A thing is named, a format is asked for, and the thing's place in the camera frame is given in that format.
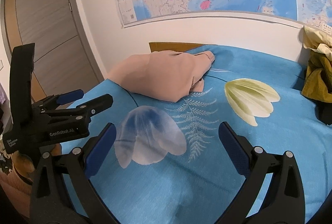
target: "bed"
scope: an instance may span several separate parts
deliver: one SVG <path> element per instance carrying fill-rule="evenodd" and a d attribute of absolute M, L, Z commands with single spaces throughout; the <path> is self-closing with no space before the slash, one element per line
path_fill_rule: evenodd
<path fill-rule="evenodd" d="M 123 224 L 214 223 L 244 182 L 218 137 L 219 124 L 227 121 L 253 146 L 273 154 L 294 153 L 304 187 L 307 222 L 332 188 L 332 130 L 317 119 L 316 104 L 301 95 L 304 67 L 273 55 L 223 45 L 204 45 L 188 53 L 205 50 L 215 55 L 215 62 L 204 75 L 202 93 L 171 103 L 127 92 L 105 80 L 70 106 L 106 93 L 114 99 L 111 108 L 92 117 L 89 137 L 97 136 L 108 122 L 124 136 L 117 136 L 98 174 L 90 179 L 93 186 Z M 257 126 L 238 116 L 225 95 L 226 82 L 243 78 L 262 82 L 280 96 L 279 101 L 272 101 L 270 116 L 255 117 Z M 144 133 L 150 124 L 159 126 L 159 135 L 169 130 L 180 133 L 174 138 L 176 149 L 161 150 L 157 143 L 162 137 Z M 150 148 L 135 144 L 137 148 L 125 151 L 129 155 L 119 153 L 126 147 L 123 137 L 135 140 L 139 135 Z M 63 154 L 82 147 L 89 137 L 62 143 Z M 260 208 L 270 179 L 267 175 L 249 215 Z M 68 176 L 65 182 L 75 209 L 86 215 Z"/>

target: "yellow cloth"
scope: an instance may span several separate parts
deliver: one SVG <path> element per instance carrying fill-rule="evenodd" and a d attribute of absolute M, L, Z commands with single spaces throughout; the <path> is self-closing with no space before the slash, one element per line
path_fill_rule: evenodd
<path fill-rule="evenodd" d="M 304 26 L 303 46 L 311 49 L 302 95 L 332 103 L 332 36 Z"/>

